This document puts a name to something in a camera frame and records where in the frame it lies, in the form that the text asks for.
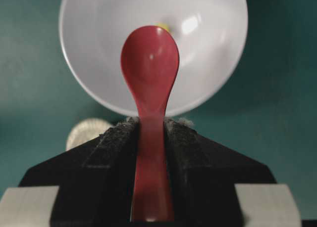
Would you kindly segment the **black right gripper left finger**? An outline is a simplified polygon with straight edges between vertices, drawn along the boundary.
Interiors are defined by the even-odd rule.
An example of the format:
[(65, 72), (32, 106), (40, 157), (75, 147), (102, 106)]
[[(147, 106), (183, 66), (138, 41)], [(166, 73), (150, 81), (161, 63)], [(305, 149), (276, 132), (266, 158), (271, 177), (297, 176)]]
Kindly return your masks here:
[(129, 227), (137, 118), (27, 170), (20, 187), (58, 186), (52, 227)]

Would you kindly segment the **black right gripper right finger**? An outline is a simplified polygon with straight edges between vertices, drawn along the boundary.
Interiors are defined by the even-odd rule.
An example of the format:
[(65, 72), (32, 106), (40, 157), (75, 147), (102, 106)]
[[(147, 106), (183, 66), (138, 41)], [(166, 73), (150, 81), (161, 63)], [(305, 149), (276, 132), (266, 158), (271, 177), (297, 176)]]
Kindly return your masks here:
[(269, 167), (210, 140), (186, 125), (164, 120), (164, 139), (178, 227), (241, 227), (236, 183), (276, 183)]

